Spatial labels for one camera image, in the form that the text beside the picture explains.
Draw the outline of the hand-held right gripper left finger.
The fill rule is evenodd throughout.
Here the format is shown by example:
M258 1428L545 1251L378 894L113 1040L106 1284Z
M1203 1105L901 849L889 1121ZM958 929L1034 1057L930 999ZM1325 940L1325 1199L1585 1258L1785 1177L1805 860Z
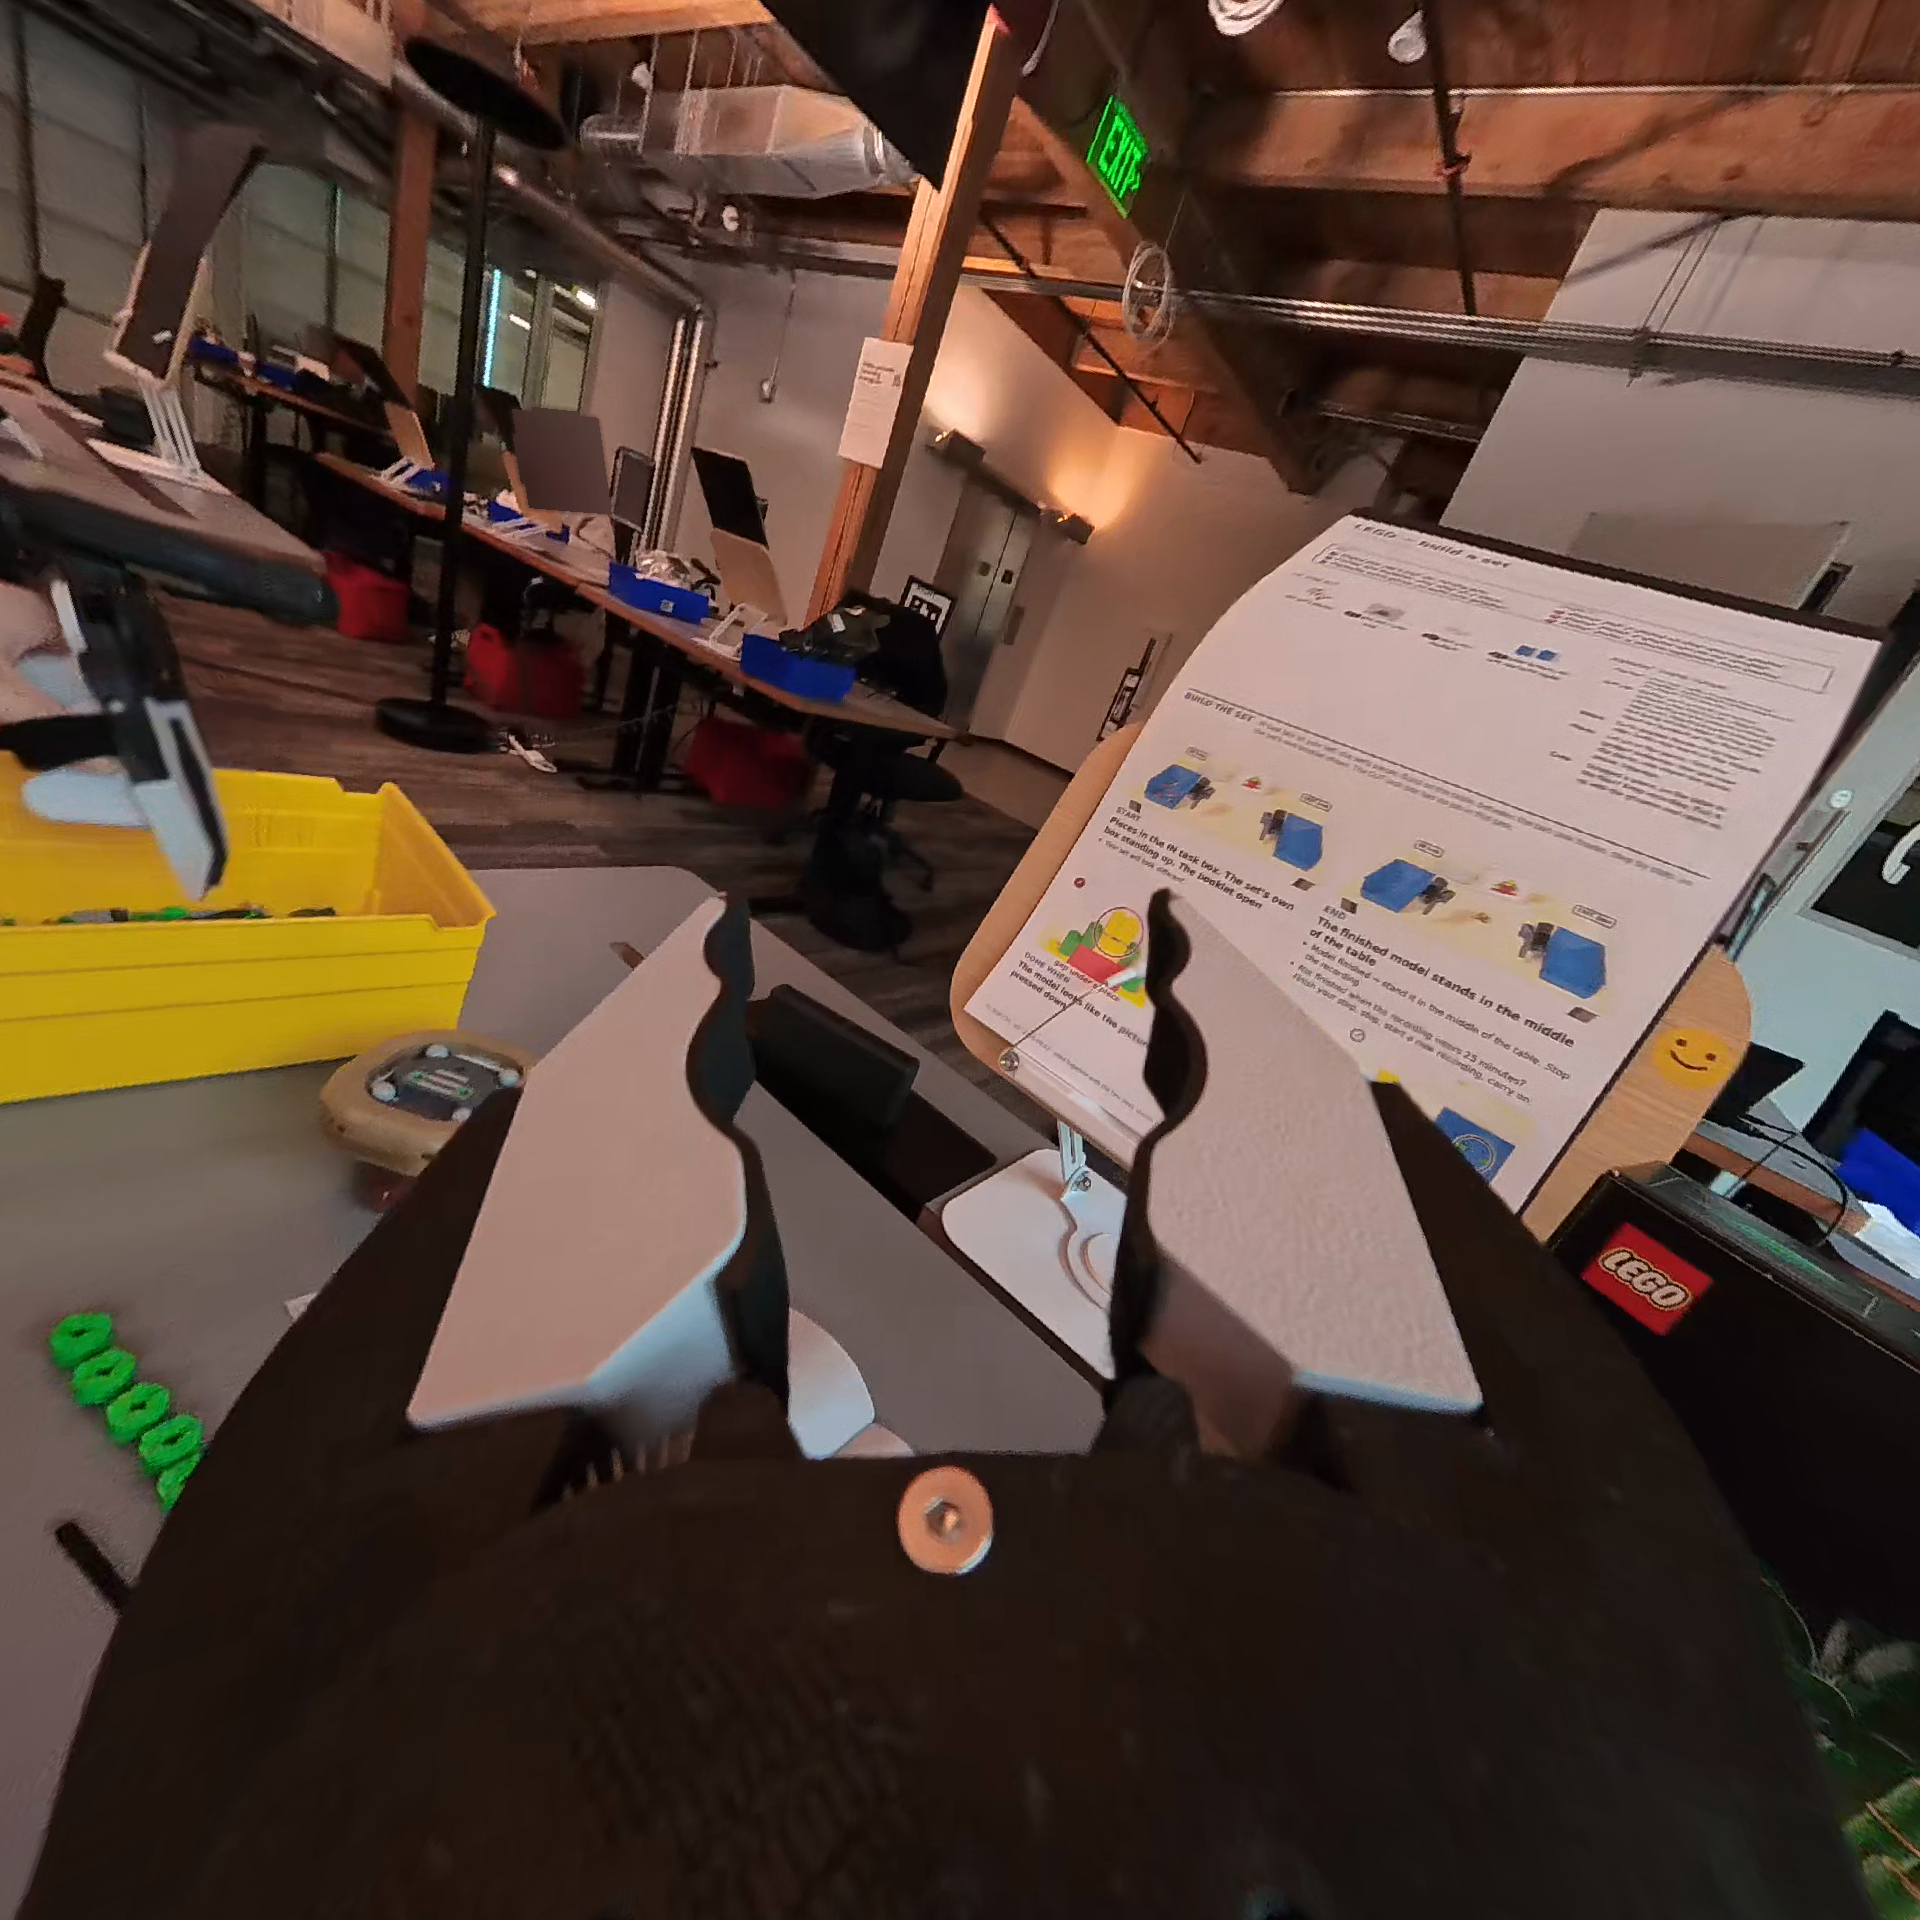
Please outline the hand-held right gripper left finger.
M700 901L521 1086L411 1428L586 1412L615 1445L718 1383L787 1412L787 1284L740 1105L753 921Z

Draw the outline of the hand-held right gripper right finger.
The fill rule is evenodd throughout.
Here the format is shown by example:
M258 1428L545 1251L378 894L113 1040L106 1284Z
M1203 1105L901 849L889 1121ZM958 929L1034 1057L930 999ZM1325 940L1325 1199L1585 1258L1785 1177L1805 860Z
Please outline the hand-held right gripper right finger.
M1144 901L1144 1092L1110 1291L1113 1383L1172 1378L1217 1451L1308 1402L1479 1415L1484 1383L1355 1062L1197 901Z

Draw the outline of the pile of small green bricks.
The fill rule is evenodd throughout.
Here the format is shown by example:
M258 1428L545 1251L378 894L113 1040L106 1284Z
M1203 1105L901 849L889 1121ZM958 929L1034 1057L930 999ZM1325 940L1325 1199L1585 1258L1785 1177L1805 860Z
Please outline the pile of small green bricks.
M68 915L51 915L51 921L20 921L5 915L5 929L25 929L25 922L290 922L290 921L341 921L337 910L264 910L264 901L230 901L230 910L190 910L190 901L160 901L160 910L68 910Z

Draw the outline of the yellow plastic bin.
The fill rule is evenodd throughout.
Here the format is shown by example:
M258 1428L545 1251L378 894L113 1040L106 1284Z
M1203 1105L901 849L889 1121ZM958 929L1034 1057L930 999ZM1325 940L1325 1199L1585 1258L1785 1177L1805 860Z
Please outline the yellow plastic bin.
M139 827L56 827L20 809L5 759L0 915L68 910L337 910L290 922L25 922L0 929L0 1100L68 1100L314 1063L456 1025L494 895L398 783L215 774L225 878L181 894Z

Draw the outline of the white board stand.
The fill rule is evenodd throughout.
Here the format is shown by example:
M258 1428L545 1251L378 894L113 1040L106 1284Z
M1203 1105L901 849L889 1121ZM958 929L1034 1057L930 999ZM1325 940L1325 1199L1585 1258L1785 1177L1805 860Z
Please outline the white board stand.
M1090 1161L1084 1131L1059 1121L1052 1147L949 1187L927 1224L1071 1367L1113 1378L1124 1183Z
M103 366L132 374L152 446L132 453L132 468L170 476L181 488L215 493L215 481L201 464L183 400L181 400L181 366L190 345L190 306L206 278L206 252L190 252L183 244L170 244L152 234L139 244L132 293L113 314Z

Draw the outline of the dark display board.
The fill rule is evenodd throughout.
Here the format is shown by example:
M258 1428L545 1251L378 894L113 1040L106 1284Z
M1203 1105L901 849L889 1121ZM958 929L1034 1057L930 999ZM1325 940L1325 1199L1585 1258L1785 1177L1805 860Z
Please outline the dark display board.
M181 379L206 249L264 149L255 122L192 122L175 141L175 185L106 345L139 385Z

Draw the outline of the grey monitor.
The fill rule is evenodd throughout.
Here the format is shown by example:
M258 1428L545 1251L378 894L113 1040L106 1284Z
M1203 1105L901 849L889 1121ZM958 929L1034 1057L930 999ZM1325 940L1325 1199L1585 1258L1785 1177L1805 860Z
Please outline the grey monitor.
M612 511L612 461L600 414L521 406L507 476L526 511Z

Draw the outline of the long wooden table row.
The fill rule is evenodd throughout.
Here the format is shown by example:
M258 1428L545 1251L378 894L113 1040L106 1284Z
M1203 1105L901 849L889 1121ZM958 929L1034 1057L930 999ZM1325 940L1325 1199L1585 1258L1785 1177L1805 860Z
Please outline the long wooden table row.
M365 430L371 424L359 424L348 414L341 406L324 406L324 400L309 400L300 388L274 388L274 385L258 385L255 374L239 374L239 366L222 366L222 361L190 361L192 385L206 388L222 388L244 406L282 406L282 411L300 411L309 424L324 424L324 427L348 427L348 430ZM430 493L416 493L408 481L393 481L390 468L371 468L371 464L359 464L348 453L314 453L331 476L351 481L359 493L365 493L371 503L393 510L411 520L411 529L426 529L446 520L446 503ZM565 585L566 594L579 594L586 608L595 608L612 625L615 625L615 643L625 650L663 650L677 654L687 669L729 687L729 697L753 705L753 707L781 707L787 721L801 721L801 729L889 729L889 737L901 737L901 740L960 740L960 729L953 729L949 721L933 714L919 714L866 683L853 683L837 705L821 705L821 697L807 697L796 687L781 687L781 683L757 683L740 669L740 654L718 643L718 617L707 622L677 622L677 617L660 617L660 612L646 612L631 600L624 600L615 591L603 591L603 568L586 568L595 560L595 549L586 549L579 538L573 548L558 548L545 538L541 529L534 535L507 535L501 524L488 520L488 510L473 510L465 511L465 538ZM631 769L615 763L615 769L600 769L587 763L586 774L603 774L603 781L625 781L631 789L656 789L660 774L646 774L646 749L631 740Z

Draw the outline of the black monitor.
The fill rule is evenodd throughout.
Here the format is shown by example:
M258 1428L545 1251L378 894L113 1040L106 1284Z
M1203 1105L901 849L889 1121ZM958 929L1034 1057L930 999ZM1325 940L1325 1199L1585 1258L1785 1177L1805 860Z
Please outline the black monitor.
M740 453L700 442L691 468L707 510L707 529L746 548L766 548L766 520L760 520L753 464Z

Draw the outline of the white paper notice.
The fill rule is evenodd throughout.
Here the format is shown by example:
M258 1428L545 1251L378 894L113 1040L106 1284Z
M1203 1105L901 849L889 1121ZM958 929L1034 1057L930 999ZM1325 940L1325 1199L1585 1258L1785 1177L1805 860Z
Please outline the white paper notice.
M853 385L850 385L850 406L845 406L845 427L837 427L845 464L872 464L872 468L889 464L889 442L898 427L908 366L916 366L908 340L880 340L880 337L862 340L862 361L853 361Z

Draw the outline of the green plant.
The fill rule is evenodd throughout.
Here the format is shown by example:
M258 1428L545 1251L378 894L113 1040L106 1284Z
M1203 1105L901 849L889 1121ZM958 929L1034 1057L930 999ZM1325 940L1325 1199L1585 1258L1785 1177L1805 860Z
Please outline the green plant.
M1882 1920L1920 1914L1920 1643L1871 1620L1816 1625L1774 1574L1763 1574L1792 1694L1825 1759L1839 1831L1850 1840L1867 1905Z

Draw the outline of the metal ceiling pipe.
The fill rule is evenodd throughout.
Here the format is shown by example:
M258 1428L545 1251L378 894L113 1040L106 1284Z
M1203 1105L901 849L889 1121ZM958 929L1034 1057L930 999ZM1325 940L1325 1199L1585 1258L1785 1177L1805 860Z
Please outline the metal ceiling pipe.
M1383 345L1501 352L1613 374L1676 374L1727 385L1833 388L1833 392L1920 392L1917 352L1792 345L1752 337L1550 326L1550 320L1466 320L1430 306L1261 297L1261 293L1172 293L1172 320L1264 326L1294 337L1348 337Z

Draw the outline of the green exit sign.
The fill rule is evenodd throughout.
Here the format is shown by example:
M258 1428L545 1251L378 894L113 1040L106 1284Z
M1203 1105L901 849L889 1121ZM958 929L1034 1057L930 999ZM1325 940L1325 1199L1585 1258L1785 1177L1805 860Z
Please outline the green exit sign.
M1136 208L1151 141L1118 91L1101 98L1087 134L1087 174L1101 185L1118 216Z

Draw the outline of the silver air duct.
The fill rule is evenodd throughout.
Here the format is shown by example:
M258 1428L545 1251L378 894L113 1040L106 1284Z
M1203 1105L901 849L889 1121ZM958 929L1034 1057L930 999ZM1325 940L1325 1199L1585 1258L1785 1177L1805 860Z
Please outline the silver air duct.
M837 198L919 185L850 98L812 87L656 91L631 115L587 115L579 149L691 194Z

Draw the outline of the wooden post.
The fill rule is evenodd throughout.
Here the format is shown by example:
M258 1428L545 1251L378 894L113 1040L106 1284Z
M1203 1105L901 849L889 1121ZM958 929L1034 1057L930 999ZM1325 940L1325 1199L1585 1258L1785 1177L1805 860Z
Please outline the wooden post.
M837 464L837 497L834 497L834 520L826 520L826 538L821 538L807 617L834 612L845 600L845 591L876 585L880 538L889 538L901 464L908 464L908 446L919 430L919 411L927 411L927 388L930 388L930 374L940 359L949 314L953 314L953 297L958 297L958 281L960 281L960 264L972 249L983 185L989 185L989 166L994 166L994 149L1000 149L1000 134L1006 134L1006 120L1019 100L1019 82L1022 82L1022 56L989 5L980 42L972 42L972 68L966 68L960 115L953 127L953 149L949 149L949 185L916 187L908 234L898 249L898 270L892 270L892 293L889 293L889 314L880 314L880 337L876 337L876 340L908 352L898 366L898 406L892 406L892 427L880 442L880 464L862 464L862 461Z

